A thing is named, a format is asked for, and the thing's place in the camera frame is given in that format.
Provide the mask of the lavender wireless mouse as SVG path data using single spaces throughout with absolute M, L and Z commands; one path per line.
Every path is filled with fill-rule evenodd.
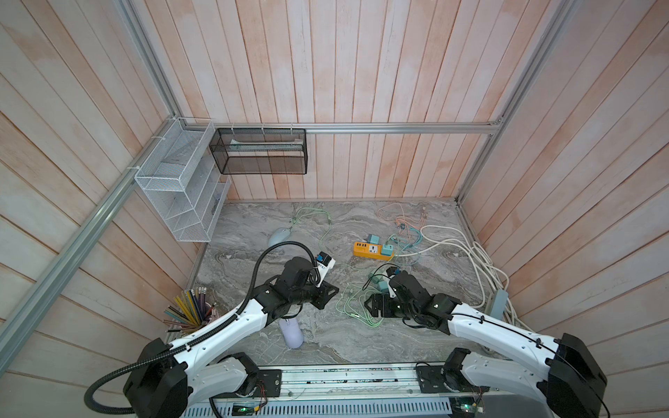
M 281 319 L 279 325 L 288 348 L 297 349 L 303 345 L 303 333 L 296 318 Z

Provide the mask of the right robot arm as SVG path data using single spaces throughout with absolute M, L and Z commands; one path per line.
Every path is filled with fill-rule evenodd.
M 398 318 L 473 341 L 497 353 L 492 358 L 455 348 L 440 366 L 416 366 L 424 393 L 479 393 L 498 388 L 543 402 L 557 417 L 598 417 L 607 378 L 582 340 L 554 338 L 502 322 L 447 294 L 430 294 L 411 274 L 395 270 L 388 292 L 364 302 L 374 318 Z

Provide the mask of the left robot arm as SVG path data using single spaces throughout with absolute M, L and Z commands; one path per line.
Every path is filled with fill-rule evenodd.
M 308 252 L 259 283 L 257 261 L 240 305 L 171 343 L 151 341 L 137 362 L 92 383 L 85 406 L 111 416 L 179 417 L 203 399 L 255 387 L 256 365 L 245 355 L 231 355 L 221 363 L 216 358 L 276 320 L 289 318 L 293 306 L 324 309 L 339 292 L 325 280 L 335 264 L 329 254 Z

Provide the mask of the light blue mouse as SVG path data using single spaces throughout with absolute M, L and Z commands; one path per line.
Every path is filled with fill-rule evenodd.
M 291 235 L 290 228 L 278 228 L 275 230 L 268 239 L 268 246 L 273 247 L 279 243 L 287 241 Z

